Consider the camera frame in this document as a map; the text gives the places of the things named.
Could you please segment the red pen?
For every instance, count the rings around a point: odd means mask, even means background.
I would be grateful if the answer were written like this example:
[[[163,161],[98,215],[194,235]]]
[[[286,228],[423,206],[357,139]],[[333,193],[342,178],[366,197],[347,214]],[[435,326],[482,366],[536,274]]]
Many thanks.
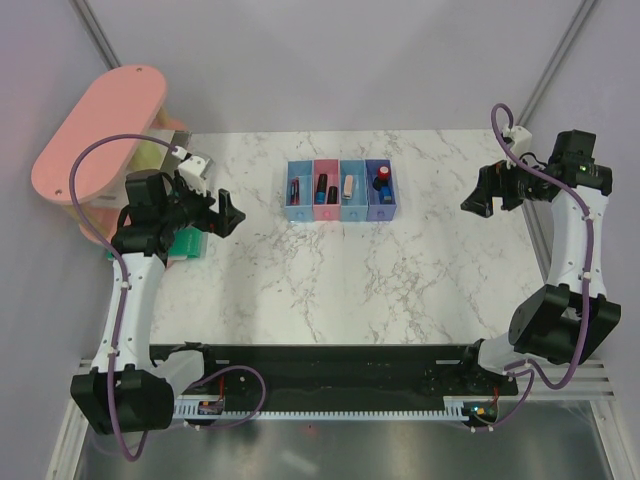
[[[296,178],[294,178],[293,180],[295,180],[295,182],[296,182],[296,199],[295,199],[295,205],[298,205],[298,204],[299,204],[299,200],[300,200],[300,193],[299,193],[299,178],[298,178],[298,177],[296,177]]]

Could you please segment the light blue bin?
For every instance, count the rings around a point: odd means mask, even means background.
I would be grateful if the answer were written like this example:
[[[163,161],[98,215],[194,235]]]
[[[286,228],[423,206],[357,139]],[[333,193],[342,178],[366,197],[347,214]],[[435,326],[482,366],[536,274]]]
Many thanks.
[[[314,221],[313,213],[313,161],[289,161],[287,163],[286,182],[284,191],[284,211],[285,216],[289,222],[305,223]],[[299,178],[299,204],[292,206],[289,205],[288,200],[288,187],[289,183],[294,179]]]

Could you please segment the blue eraser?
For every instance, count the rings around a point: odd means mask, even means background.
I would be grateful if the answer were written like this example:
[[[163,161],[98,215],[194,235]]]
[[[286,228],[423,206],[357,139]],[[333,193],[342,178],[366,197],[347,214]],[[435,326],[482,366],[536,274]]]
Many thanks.
[[[378,192],[378,195],[381,205],[390,205],[394,203],[392,190],[389,186],[382,186]]]

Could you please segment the red black stamp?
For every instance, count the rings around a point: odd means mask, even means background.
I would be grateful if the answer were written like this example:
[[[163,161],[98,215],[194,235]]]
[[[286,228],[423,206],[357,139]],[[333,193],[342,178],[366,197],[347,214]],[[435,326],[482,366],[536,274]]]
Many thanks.
[[[388,188],[390,177],[391,177],[390,168],[387,165],[380,166],[373,180],[374,189],[377,191],[381,191],[383,188]]]

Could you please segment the blue cap highlighter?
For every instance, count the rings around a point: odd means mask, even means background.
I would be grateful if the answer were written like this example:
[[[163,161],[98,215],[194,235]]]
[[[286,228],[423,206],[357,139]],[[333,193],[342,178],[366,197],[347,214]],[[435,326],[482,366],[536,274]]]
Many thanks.
[[[314,202],[318,205],[322,205],[325,203],[326,193],[327,193],[327,183],[328,183],[328,176],[326,174],[320,174],[317,178],[316,191],[315,191],[315,197],[314,197]]]

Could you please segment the purple bin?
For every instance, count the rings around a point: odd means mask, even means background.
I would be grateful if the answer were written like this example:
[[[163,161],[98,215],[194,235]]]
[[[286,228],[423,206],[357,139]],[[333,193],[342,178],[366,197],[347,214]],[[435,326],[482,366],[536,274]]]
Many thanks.
[[[391,177],[389,181],[389,187],[392,190],[394,203],[390,205],[381,205],[379,202],[379,195],[377,190],[373,187],[373,180],[377,174],[377,170],[380,166],[387,165],[391,170]],[[391,166],[391,162],[388,159],[367,159],[365,161],[366,168],[366,184],[368,194],[368,214],[367,220],[370,222],[382,222],[391,221],[396,213],[397,200],[394,183],[394,170]]]

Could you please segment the pink cap highlighter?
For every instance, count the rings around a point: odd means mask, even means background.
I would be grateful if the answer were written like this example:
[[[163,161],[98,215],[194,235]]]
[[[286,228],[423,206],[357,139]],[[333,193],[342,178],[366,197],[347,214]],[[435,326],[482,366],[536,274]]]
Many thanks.
[[[336,205],[338,203],[339,191],[337,186],[331,186],[327,193],[326,203],[328,205]]]

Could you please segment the pink bin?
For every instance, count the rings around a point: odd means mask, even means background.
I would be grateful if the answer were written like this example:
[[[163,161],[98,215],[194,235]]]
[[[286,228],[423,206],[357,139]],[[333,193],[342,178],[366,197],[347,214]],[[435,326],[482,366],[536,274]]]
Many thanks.
[[[320,174],[328,176],[327,193],[331,186],[337,186],[339,191],[338,203],[336,205],[328,205],[326,203],[318,205],[314,202],[317,178]],[[316,159],[313,161],[313,213],[316,221],[338,221],[340,219],[340,165],[338,159]]]

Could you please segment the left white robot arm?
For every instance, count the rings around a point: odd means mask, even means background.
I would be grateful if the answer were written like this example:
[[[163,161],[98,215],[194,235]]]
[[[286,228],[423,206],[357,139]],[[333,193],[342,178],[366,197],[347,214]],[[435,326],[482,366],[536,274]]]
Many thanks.
[[[150,355],[154,303],[169,251],[189,227],[221,238],[245,219],[228,191],[211,194],[206,174],[180,167],[172,175],[128,175],[127,205],[111,239],[114,285],[103,337],[88,373],[76,375],[71,396],[100,435],[162,430],[174,402],[189,387],[208,393],[219,369],[202,353],[180,347],[155,364]]]

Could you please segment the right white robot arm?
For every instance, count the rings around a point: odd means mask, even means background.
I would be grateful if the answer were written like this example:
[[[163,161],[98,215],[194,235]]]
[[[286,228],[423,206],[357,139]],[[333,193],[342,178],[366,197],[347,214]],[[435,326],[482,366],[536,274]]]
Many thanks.
[[[483,392],[504,374],[537,359],[583,364],[618,325],[621,308],[608,300],[601,267],[604,214],[612,192],[610,168],[596,164],[596,137],[558,134],[549,160],[529,169],[507,160],[480,169],[464,211],[493,215],[493,201],[511,211],[524,201],[551,206],[554,234],[545,284],[514,312],[507,333],[476,343],[477,359],[458,368],[467,392]]]

